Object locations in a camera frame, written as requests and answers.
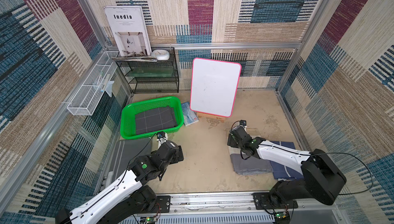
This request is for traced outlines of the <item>beige cream pillowcase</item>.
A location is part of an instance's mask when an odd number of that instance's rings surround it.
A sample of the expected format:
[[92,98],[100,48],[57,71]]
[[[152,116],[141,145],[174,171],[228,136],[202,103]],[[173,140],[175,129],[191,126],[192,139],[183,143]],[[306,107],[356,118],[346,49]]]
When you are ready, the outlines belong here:
[[239,148],[232,148],[232,147],[228,147],[228,151],[230,155],[233,154],[240,154],[240,149]]

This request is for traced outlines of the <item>dark grid pillowcase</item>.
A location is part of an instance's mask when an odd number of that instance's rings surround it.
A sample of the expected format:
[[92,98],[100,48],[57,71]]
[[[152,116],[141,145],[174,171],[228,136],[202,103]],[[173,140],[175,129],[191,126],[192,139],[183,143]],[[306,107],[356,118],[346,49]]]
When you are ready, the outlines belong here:
[[139,135],[174,128],[178,124],[174,108],[166,106],[136,114],[135,125],[136,134]]

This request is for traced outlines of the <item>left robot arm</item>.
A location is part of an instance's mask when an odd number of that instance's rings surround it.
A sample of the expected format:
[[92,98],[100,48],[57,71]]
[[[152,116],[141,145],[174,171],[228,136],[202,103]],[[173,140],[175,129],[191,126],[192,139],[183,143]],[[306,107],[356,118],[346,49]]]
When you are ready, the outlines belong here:
[[117,224],[127,217],[151,212],[157,195],[147,183],[162,179],[167,167],[183,161],[181,146],[173,141],[161,144],[149,155],[136,157],[126,170],[91,200],[69,211],[62,209],[57,224]]

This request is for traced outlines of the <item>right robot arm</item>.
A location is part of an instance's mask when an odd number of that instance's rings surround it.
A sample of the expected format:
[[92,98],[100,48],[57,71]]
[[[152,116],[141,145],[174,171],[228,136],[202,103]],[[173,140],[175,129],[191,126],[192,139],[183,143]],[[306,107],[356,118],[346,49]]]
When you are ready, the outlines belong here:
[[252,138],[241,125],[230,129],[228,145],[247,157],[270,160],[301,174],[301,179],[279,181],[269,191],[269,204],[275,208],[291,200],[312,198],[332,205],[347,179],[322,150],[299,151],[277,145],[266,139]]

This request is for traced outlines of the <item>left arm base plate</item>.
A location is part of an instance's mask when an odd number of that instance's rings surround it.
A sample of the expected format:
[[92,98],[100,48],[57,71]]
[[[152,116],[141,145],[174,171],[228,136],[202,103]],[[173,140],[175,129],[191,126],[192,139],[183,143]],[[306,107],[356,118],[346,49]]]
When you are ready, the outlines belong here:
[[134,210],[135,214],[145,213],[169,213],[171,196],[159,195],[156,197],[136,196],[126,200],[127,206]]

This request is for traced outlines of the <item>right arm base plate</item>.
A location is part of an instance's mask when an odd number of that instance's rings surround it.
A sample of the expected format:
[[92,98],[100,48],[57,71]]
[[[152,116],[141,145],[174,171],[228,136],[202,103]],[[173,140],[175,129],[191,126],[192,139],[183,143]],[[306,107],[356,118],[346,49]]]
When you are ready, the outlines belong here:
[[299,207],[296,200],[289,201],[272,201],[268,192],[255,192],[252,194],[255,208],[257,210],[274,211],[279,209],[297,209]]

